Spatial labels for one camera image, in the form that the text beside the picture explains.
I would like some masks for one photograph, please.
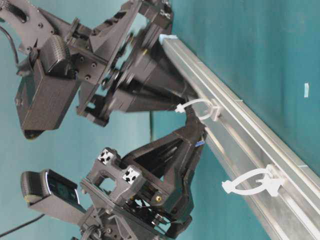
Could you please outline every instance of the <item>white plastic clip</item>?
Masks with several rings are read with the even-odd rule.
[[[278,193],[279,188],[284,184],[285,180],[283,178],[274,178],[273,174],[271,173],[271,170],[273,168],[274,166],[269,164],[266,166],[266,168],[258,168],[258,169],[248,171],[247,173],[239,176],[233,181],[227,180],[225,182],[222,182],[222,187],[227,194],[235,193],[239,195],[248,196],[248,195],[255,195],[255,194],[261,193],[264,190],[267,190],[272,197],[277,197],[279,194]],[[236,186],[241,184],[243,181],[246,181],[249,178],[259,174],[264,174],[263,179],[256,180],[257,183],[262,183],[260,186],[253,189],[248,189],[248,190],[236,189]]]
[[[192,104],[196,104],[196,103],[207,103],[209,104],[209,108],[210,108],[210,112],[204,116],[200,116],[199,119],[200,120],[206,120],[208,118],[210,118],[215,111],[215,114],[213,116],[213,121],[216,122],[218,121],[218,117],[221,113],[221,107],[218,105],[217,101],[215,99],[212,99],[212,101],[208,100],[208,99],[204,99],[204,98],[199,98],[199,99],[195,99],[195,100],[191,100],[185,104],[179,104],[178,106],[176,106],[176,113],[185,113],[185,108],[192,105]]]

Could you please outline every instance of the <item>white tape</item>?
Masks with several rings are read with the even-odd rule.
[[[304,97],[305,98],[309,97],[309,88],[310,88],[309,83],[305,83],[304,84]]]

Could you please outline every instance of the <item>robotic arm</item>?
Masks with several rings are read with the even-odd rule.
[[[133,36],[128,32],[137,14],[149,22]],[[17,65],[22,80],[15,99],[25,137],[59,128],[77,92],[77,114],[103,127],[114,110],[170,111],[194,97],[157,41],[171,32],[172,18],[167,1],[129,0],[90,29],[78,18],[67,23],[27,0],[0,0],[0,19],[16,30],[18,49],[27,55]],[[131,54],[116,69],[128,44]],[[105,95],[96,94],[99,86]]]
[[[123,158],[105,148],[80,183],[93,203],[88,210],[77,185],[52,170],[24,172],[22,193],[29,208],[78,225],[81,240],[175,239],[192,221],[190,186],[205,138],[189,108],[186,126]],[[111,191],[100,187],[106,178],[116,183]]]

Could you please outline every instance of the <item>teal wall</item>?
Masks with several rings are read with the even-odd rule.
[[[174,33],[320,175],[319,9],[318,0],[173,0]]]
[[[33,0],[32,3],[71,23],[75,17],[89,27],[97,26],[112,17],[124,0]],[[134,23],[139,29],[146,23],[143,17]],[[20,40],[8,24],[2,24]],[[149,114],[114,112],[106,128],[99,127],[76,115],[76,98],[60,129],[45,132],[34,141],[24,139],[20,130],[14,99],[20,79],[16,76],[13,54],[8,40],[0,33],[0,233],[39,215],[28,209],[20,188],[24,171],[54,171],[79,183],[104,147],[117,149],[121,156],[150,140]],[[84,207],[90,198],[80,194]],[[79,228],[45,216],[3,240],[69,240],[80,237]]]

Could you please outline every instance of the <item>bolt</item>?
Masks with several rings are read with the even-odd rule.
[[[160,203],[162,201],[162,196],[156,196],[155,197],[155,200]]]
[[[22,106],[22,105],[23,105],[22,100],[19,99],[19,98],[16,98],[16,99],[15,99],[15,105],[16,105],[17,107]]]

